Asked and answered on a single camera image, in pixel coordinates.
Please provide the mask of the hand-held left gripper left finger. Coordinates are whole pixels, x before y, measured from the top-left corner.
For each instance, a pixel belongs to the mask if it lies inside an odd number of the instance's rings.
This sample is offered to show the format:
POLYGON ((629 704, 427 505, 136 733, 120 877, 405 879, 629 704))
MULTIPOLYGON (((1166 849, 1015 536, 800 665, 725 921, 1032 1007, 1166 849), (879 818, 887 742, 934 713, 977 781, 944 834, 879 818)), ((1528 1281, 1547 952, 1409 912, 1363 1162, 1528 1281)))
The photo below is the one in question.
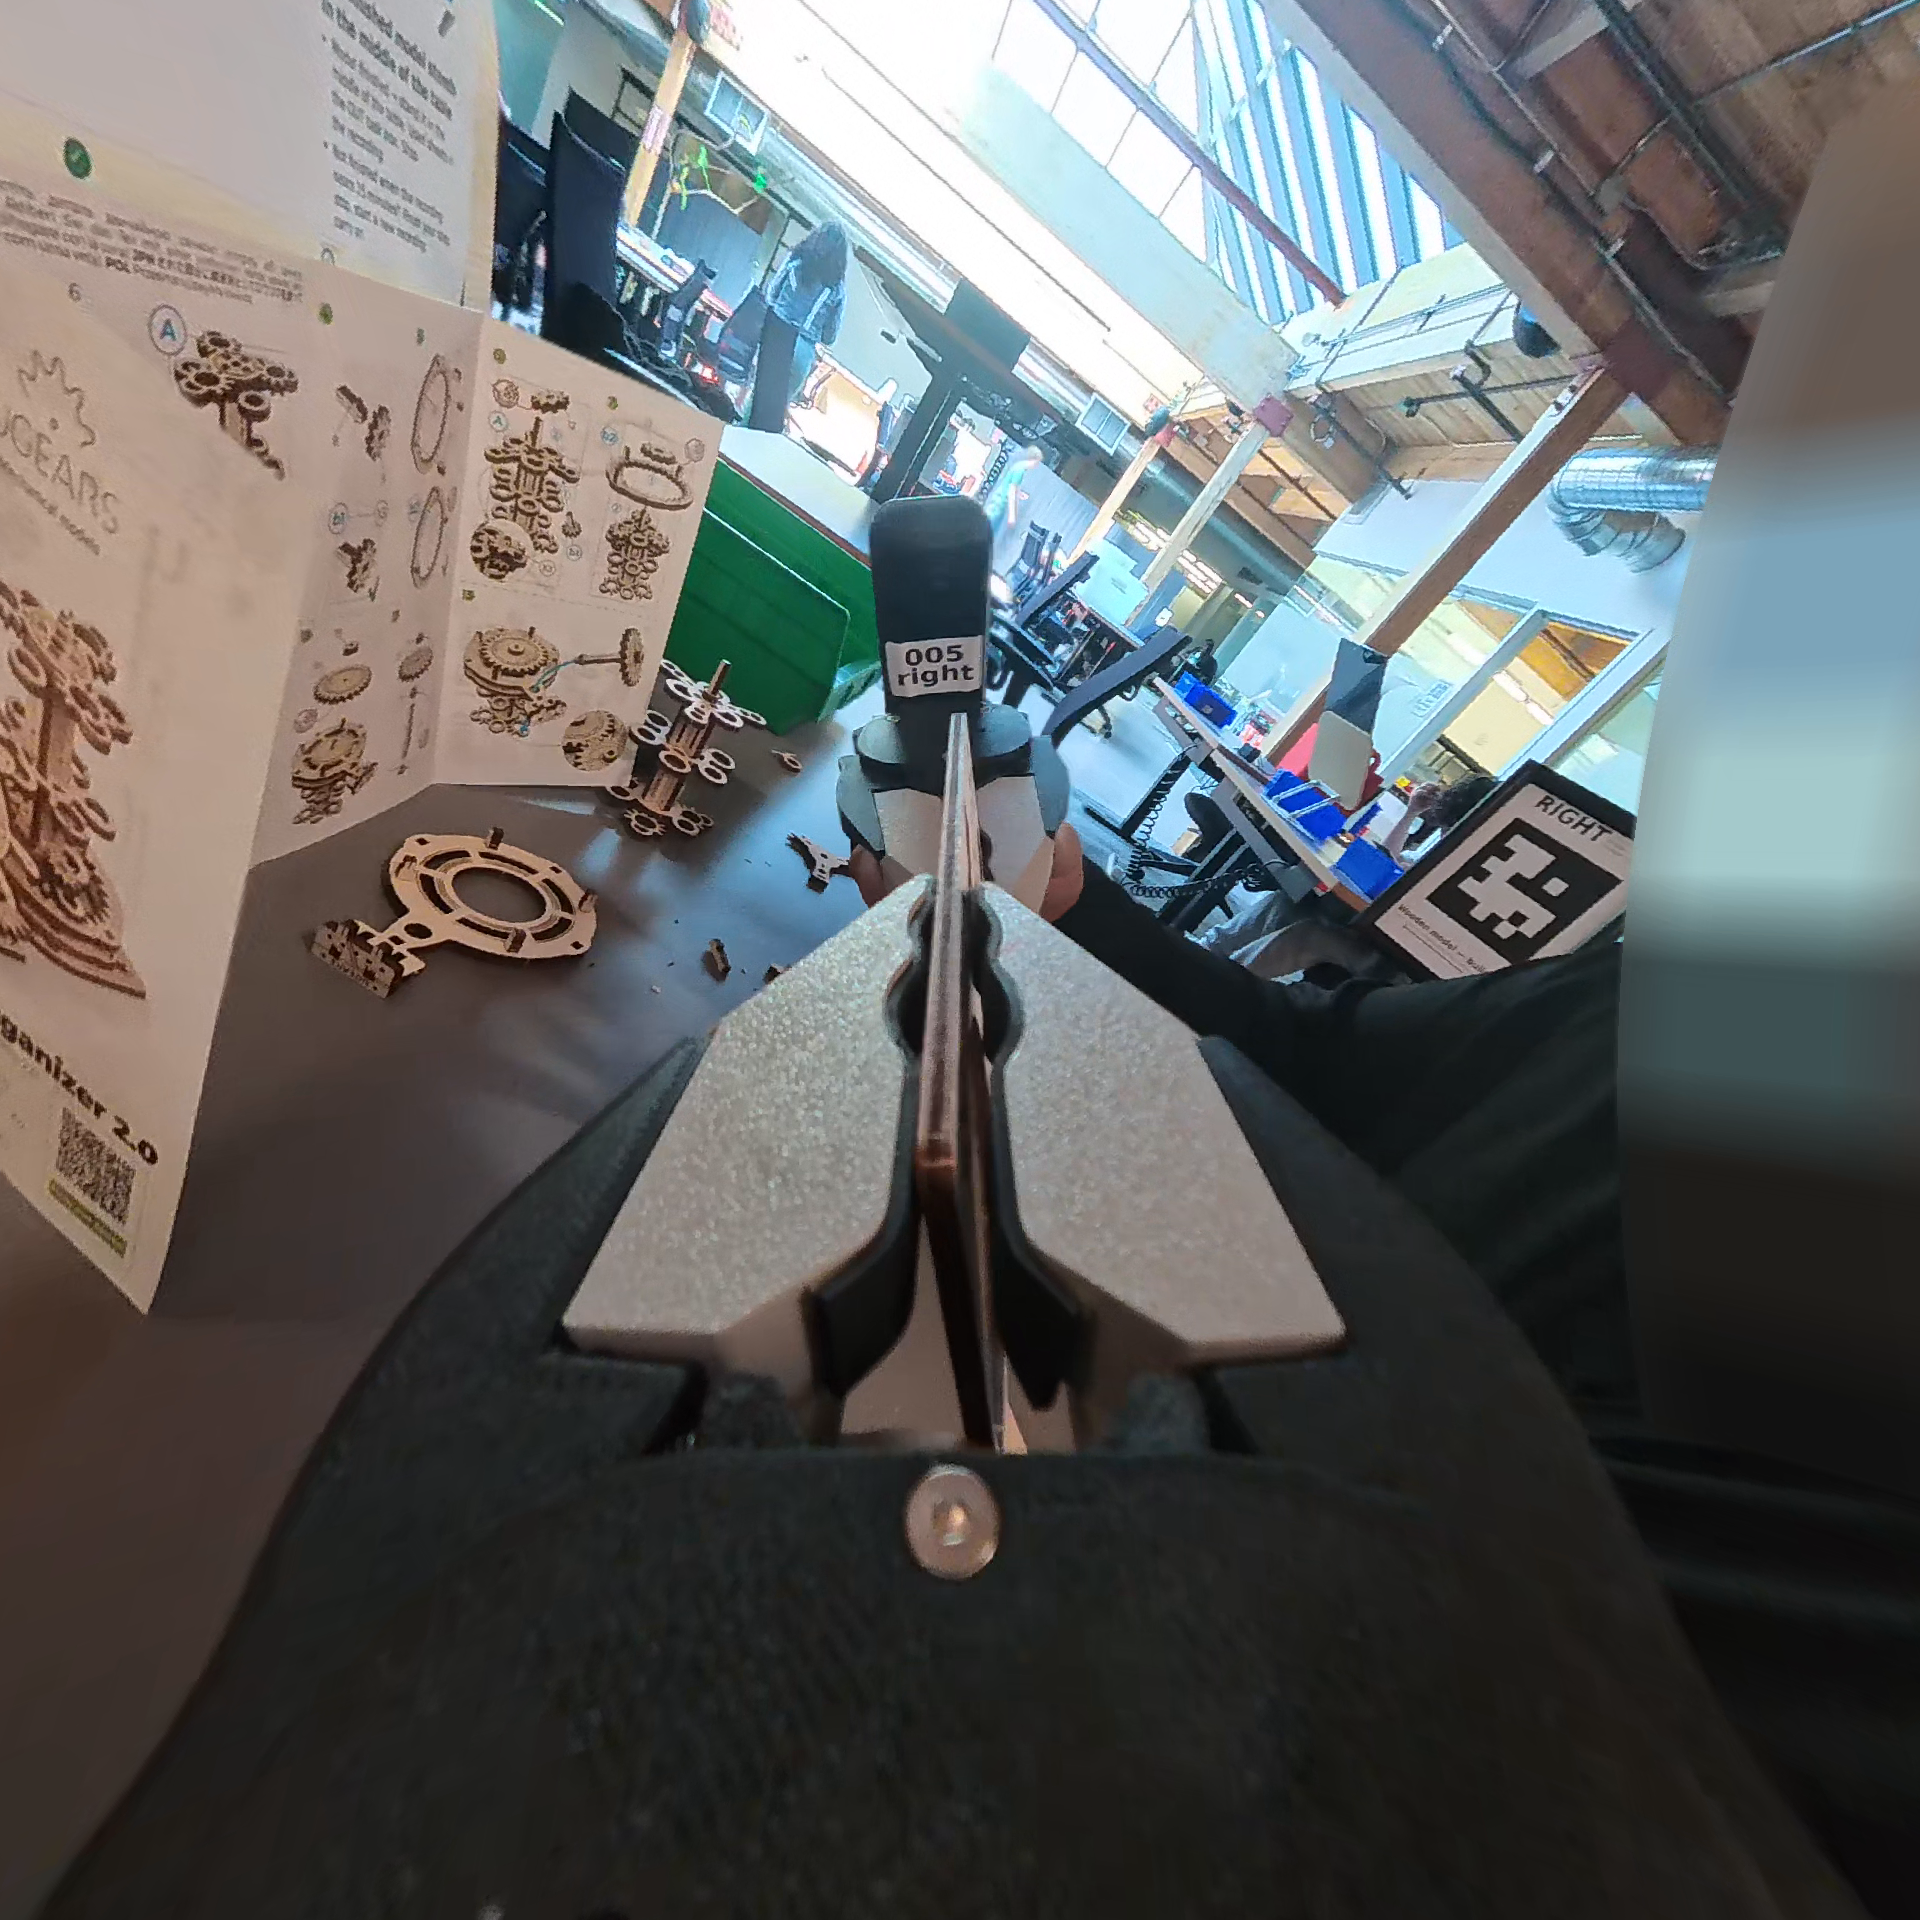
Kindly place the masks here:
POLYGON ((898 888, 712 1033, 563 1314, 574 1347, 776 1381, 802 1427, 914 1305, 918 1051, 896 1002, 925 879, 898 888))

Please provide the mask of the white text sheet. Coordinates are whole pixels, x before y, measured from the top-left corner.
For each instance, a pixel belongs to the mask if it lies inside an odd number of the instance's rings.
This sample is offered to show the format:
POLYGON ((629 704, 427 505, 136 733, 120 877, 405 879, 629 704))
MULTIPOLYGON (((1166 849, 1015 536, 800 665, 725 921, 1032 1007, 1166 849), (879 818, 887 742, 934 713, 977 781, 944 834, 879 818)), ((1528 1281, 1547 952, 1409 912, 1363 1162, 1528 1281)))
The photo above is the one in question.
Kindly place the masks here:
POLYGON ((6 1, 4 172, 486 307, 486 1, 6 1))

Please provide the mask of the white board on stand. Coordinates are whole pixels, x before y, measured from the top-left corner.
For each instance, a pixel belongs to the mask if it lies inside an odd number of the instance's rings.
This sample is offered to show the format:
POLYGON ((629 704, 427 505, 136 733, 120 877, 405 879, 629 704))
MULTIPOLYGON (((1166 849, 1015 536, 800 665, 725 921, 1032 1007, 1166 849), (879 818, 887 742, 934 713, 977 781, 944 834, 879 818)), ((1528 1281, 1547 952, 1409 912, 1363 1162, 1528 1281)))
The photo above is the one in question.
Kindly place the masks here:
POLYGON ((1427 674, 1400 652, 1385 654, 1354 636, 1341 638, 1330 660, 1308 779, 1343 812, 1363 803, 1379 748, 1396 750, 1411 737, 1427 674))

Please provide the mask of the person's right forearm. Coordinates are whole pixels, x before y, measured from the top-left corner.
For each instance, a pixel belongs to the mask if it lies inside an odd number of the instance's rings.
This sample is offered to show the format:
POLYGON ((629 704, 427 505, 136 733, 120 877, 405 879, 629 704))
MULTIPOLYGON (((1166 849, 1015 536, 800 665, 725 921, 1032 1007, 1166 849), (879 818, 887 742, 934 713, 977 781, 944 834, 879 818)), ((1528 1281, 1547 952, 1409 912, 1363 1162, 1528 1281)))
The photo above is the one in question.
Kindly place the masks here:
POLYGON ((1620 947, 1453 980, 1265 980, 1174 932, 1098 866, 1054 925, 1205 1039, 1232 1042, 1376 1173, 1444 1210, 1619 1208, 1620 947))

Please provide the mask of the wooden ring-petal tower assembly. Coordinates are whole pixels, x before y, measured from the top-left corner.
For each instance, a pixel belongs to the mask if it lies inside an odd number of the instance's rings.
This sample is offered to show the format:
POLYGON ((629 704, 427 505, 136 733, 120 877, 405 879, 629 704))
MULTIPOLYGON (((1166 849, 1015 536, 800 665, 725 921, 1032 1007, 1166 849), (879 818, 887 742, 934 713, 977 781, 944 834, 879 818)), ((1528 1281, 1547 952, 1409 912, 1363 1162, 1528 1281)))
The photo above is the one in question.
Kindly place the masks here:
POLYGON ((732 660, 721 658, 710 674, 699 680, 670 660, 662 663, 660 680, 679 704, 675 713, 649 707, 637 722, 635 774, 603 788, 637 838, 697 838, 714 825, 712 814, 688 798, 690 781, 725 787, 736 757, 723 735, 767 726, 765 713, 728 693, 730 669, 732 660))

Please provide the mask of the stack of blue bins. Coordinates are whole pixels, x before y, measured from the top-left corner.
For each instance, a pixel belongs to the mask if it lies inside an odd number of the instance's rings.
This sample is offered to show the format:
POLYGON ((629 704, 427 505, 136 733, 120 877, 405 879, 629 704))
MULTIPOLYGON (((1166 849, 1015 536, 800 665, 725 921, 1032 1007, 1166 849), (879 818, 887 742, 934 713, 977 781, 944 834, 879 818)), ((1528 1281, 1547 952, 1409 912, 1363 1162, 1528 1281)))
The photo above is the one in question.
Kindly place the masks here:
POLYGON ((1164 680, 1150 684, 1155 717, 1181 741, 1186 755, 1227 790, 1221 805, 1249 849, 1286 849, 1311 888, 1354 910, 1367 908, 1405 877, 1389 849, 1350 831, 1348 816, 1317 785, 1297 781, 1286 790, 1269 792, 1273 781, 1260 779, 1205 711, 1164 680))

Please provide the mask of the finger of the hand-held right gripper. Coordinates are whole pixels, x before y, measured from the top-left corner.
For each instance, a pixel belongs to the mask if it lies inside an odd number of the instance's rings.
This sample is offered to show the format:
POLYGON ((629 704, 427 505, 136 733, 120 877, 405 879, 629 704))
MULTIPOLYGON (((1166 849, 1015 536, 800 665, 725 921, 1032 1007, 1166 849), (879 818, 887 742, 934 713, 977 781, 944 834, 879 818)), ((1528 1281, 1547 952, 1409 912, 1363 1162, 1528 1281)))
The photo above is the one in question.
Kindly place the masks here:
POLYGON ((1023 904, 1041 904, 1052 871, 1052 831, 1045 827, 1034 777, 997 777, 975 790, 986 880, 1023 904))
POLYGON ((885 899, 916 877, 940 877, 944 862, 947 809, 940 792, 916 787, 876 790, 879 825, 879 880, 876 899, 885 899))

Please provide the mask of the folded white instruction leaflet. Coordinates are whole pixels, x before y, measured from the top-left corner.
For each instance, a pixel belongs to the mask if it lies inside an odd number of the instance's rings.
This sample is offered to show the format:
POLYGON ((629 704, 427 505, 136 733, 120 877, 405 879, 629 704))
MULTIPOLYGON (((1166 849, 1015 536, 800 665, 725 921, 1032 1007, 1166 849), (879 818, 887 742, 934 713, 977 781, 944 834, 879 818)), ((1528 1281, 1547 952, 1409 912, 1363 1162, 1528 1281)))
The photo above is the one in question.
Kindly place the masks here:
POLYGON ((637 735, 716 419, 4 110, 4 1180, 157 1303, 256 866, 637 735))

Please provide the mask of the green plastic bin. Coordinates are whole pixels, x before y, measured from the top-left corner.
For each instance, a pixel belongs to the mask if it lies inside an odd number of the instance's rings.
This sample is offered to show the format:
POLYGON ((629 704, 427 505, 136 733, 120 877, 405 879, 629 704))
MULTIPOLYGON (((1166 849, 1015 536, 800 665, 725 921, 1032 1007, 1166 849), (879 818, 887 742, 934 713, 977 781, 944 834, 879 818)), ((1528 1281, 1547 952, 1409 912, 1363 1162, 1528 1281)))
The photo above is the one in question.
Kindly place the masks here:
POLYGON ((822 500, 743 456, 717 461, 666 660, 695 680, 728 665, 727 695, 774 733, 830 720, 881 680, 866 503, 822 500))

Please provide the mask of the black office chair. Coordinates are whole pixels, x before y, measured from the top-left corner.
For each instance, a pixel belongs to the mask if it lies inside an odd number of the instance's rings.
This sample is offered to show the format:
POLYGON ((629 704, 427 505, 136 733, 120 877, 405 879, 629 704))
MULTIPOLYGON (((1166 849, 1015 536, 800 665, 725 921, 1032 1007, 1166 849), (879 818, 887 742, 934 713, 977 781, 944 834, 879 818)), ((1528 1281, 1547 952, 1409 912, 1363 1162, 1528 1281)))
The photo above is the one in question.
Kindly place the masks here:
POLYGON ((1179 671, 1196 641, 1170 619, 1148 636, 1131 634, 1083 597, 1093 577, 1093 555, 1072 560, 1025 599, 993 577, 986 685, 1008 706, 1045 693, 1054 706, 1071 706, 1076 726, 1109 737, 1115 706, 1135 698, 1150 678, 1179 671))

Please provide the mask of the silver ventilation duct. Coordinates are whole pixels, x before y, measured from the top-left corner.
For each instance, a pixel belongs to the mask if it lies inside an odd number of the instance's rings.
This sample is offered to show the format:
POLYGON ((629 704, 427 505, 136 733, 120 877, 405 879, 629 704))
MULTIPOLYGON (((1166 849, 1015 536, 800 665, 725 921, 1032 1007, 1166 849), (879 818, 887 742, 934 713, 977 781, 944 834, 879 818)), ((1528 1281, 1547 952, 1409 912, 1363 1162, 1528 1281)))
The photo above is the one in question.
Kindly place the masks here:
POLYGON ((1650 573, 1687 544, 1681 516, 1703 511, 1718 446, 1584 450, 1551 479, 1551 516, 1582 555, 1650 573))

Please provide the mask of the black white marker sign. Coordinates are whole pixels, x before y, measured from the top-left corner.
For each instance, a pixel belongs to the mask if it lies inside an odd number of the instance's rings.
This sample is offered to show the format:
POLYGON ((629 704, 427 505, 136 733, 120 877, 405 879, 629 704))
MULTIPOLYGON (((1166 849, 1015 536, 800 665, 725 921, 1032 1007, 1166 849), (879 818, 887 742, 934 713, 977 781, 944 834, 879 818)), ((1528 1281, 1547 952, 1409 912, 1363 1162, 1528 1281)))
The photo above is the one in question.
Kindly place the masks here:
POLYGON ((1631 809, 1525 761, 1379 895, 1354 932, 1427 980, 1565 956, 1619 928, 1635 825, 1631 809))

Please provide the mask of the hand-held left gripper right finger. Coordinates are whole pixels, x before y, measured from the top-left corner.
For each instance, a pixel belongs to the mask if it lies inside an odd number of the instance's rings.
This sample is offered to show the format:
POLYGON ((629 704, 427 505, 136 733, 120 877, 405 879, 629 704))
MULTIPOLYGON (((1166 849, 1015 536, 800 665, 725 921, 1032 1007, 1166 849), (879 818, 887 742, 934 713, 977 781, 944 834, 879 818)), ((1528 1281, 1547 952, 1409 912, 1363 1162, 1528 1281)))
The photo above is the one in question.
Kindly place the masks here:
POLYGON ((1120 1412, 1144 1377, 1339 1351, 1227 1053, 1004 888, 968 912, 991 1300, 1025 1403, 1120 1412))

